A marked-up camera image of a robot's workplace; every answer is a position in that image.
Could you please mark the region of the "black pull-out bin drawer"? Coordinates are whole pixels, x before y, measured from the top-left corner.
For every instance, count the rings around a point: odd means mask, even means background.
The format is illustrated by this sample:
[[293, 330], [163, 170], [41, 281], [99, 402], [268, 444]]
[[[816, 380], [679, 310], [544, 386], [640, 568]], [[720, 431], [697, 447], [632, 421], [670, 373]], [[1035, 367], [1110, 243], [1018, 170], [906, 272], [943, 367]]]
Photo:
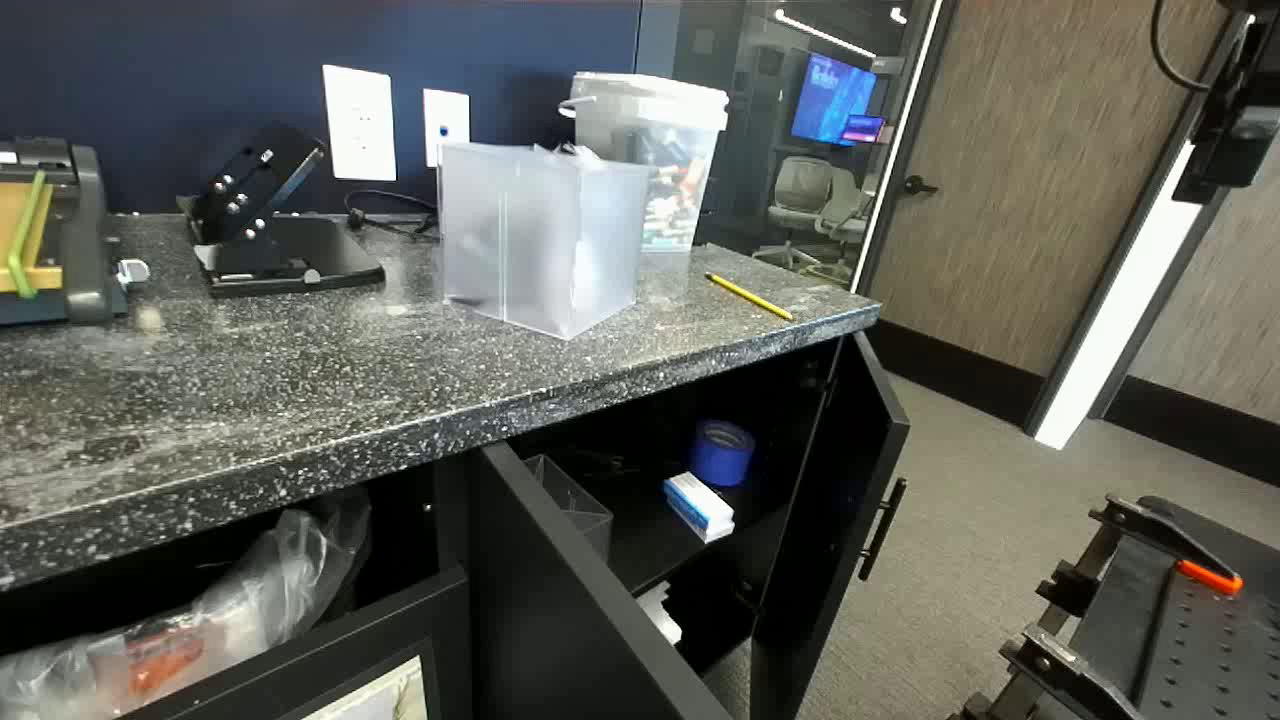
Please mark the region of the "black pull-out bin drawer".
[[470, 720], [468, 574], [445, 568], [402, 592], [179, 687], [124, 720], [305, 720], [341, 696], [421, 667], [428, 720]]

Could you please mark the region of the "left black cabinet door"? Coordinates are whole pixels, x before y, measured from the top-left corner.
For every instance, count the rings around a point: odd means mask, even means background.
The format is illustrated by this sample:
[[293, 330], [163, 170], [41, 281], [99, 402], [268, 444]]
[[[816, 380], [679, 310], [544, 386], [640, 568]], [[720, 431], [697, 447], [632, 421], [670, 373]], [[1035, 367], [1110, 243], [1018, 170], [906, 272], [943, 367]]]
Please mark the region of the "left black cabinet door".
[[506, 444], [463, 488], [474, 720], [730, 720]]

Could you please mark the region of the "black perforated cart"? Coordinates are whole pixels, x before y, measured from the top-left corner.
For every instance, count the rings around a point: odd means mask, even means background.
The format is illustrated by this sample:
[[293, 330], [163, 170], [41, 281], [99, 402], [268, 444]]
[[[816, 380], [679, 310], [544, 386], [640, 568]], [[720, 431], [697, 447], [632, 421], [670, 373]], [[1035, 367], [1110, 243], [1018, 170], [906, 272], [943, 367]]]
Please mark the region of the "black perforated cart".
[[[1035, 587], [1008, 679], [949, 720], [1280, 720], [1280, 548], [1185, 505], [1107, 496], [1096, 537]], [[1244, 577], [1216, 597], [1177, 560]]]

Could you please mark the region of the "grey office chair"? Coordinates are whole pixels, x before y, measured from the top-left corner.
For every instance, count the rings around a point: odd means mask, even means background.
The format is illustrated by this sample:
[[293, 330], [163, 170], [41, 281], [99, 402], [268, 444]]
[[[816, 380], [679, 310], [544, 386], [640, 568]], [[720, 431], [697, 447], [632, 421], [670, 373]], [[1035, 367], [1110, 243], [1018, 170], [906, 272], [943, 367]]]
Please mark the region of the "grey office chair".
[[831, 159], [784, 155], [769, 201], [769, 226], [779, 228], [779, 239], [760, 243], [754, 260], [845, 286], [869, 228], [869, 192]]

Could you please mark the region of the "wooden door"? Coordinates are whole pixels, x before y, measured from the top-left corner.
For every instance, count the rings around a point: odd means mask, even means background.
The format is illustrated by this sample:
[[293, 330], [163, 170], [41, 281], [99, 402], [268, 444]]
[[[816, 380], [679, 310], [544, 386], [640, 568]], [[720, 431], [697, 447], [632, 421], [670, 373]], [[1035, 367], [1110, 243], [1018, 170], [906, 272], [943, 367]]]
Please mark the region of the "wooden door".
[[1186, 93], [1151, 0], [961, 0], [872, 291], [884, 316], [1044, 377]]

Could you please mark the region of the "white and blue box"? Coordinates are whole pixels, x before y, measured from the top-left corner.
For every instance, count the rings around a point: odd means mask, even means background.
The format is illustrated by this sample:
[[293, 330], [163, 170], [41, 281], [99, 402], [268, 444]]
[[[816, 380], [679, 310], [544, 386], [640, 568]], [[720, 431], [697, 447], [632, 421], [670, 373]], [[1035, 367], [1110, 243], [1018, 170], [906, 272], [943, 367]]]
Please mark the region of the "white and blue box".
[[702, 543], [716, 543], [737, 534], [737, 512], [690, 472], [668, 475], [662, 499], [679, 516], [679, 525], [697, 534]]

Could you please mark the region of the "white wall outlet plate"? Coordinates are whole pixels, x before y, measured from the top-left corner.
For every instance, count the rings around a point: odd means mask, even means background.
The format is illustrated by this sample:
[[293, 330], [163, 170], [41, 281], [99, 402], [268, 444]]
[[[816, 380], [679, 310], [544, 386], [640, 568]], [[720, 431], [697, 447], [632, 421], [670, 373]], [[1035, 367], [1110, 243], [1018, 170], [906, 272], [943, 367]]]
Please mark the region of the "white wall outlet plate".
[[396, 177], [396, 114], [391, 78], [369, 70], [324, 63], [327, 152], [337, 179]]

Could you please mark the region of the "clear plastic trash bag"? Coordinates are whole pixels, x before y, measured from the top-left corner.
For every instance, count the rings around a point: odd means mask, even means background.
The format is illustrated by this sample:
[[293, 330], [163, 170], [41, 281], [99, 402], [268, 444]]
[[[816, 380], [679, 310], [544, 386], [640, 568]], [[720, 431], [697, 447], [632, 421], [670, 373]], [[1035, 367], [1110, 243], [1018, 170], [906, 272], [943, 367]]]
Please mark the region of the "clear plastic trash bag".
[[313, 627], [353, 577], [371, 505], [287, 509], [195, 599], [0, 659], [0, 720], [124, 720]]

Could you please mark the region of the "yellow pencil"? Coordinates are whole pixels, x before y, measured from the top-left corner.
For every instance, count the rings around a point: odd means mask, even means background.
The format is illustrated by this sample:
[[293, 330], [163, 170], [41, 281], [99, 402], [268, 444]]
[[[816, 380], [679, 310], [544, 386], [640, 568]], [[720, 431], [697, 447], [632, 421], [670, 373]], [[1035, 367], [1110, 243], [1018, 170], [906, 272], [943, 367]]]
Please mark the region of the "yellow pencil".
[[744, 286], [737, 286], [737, 281], [726, 281], [720, 272], [706, 272], [702, 281], [724, 289], [726, 298], [774, 316], [774, 322], [794, 322], [784, 303], [774, 303], [774, 301], [769, 301], [769, 298], [760, 298], [760, 291], [750, 291], [750, 289], [744, 289]]

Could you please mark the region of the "right black cabinet door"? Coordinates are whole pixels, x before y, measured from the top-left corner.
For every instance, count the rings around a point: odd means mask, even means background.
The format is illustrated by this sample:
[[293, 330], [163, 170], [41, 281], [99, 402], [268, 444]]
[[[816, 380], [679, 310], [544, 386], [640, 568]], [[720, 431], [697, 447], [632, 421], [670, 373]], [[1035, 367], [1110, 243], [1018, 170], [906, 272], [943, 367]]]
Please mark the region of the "right black cabinet door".
[[750, 720], [794, 720], [904, 441], [906, 418], [872, 341], [845, 338], [750, 627]]

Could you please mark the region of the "black cabinet door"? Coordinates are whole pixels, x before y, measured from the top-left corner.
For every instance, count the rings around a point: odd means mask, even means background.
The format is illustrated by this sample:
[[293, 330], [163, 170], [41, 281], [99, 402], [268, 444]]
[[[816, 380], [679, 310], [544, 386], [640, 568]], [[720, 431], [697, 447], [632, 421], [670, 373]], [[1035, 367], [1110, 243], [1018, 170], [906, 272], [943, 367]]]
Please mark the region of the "black cabinet door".
[[463, 488], [474, 720], [730, 720], [506, 444]]
[[906, 418], [872, 341], [845, 338], [750, 627], [750, 720], [794, 720], [904, 441]]

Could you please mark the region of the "clear plastic bucket with lid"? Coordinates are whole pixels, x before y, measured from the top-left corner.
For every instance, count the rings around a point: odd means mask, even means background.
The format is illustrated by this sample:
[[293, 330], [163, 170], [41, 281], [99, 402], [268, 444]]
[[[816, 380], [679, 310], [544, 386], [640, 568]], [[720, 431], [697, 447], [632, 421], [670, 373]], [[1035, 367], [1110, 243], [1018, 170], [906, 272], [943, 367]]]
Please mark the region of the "clear plastic bucket with lid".
[[688, 251], [697, 243], [706, 177], [726, 95], [706, 85], [644, 71], [576, 71], [561, 115], [599, 159], [649, 166], [644, 250]]

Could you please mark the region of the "wall monitor screen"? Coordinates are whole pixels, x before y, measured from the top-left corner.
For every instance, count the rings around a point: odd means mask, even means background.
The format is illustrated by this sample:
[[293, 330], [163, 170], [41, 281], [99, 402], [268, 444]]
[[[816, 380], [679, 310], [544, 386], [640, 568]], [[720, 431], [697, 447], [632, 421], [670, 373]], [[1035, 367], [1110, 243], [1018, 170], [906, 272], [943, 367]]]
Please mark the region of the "wall monitor screen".
[[884, 122], [872, 101], [877, 78], [869, 70], [811, 51], [791, 107], [791, 137], [828, 149], [877, 141]]

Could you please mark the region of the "translucent plastic box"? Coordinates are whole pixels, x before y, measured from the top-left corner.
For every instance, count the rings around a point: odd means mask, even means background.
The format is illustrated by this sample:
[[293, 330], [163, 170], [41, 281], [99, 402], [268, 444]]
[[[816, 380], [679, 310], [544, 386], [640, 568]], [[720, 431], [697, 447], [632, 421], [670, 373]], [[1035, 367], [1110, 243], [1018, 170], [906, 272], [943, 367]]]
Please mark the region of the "translucent plastic box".
[[570, 341], [634, 303], [644, 201], [644, 166], [450, 145], [438, 166], [445, 298]]

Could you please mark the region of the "clear container inside cabinet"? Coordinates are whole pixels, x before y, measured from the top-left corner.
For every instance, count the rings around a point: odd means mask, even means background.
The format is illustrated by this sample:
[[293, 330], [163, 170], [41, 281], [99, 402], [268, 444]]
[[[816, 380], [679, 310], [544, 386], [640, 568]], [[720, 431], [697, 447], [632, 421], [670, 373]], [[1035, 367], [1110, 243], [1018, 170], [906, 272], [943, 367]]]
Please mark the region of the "clear container inside cabinet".
[[599, 505], [576, 475], [567, 475], [550, 457], [529, 457], [524, 467], [544, 485], [554, 509], [580, 529], [580, 537], [610, 555], [610, 509]]

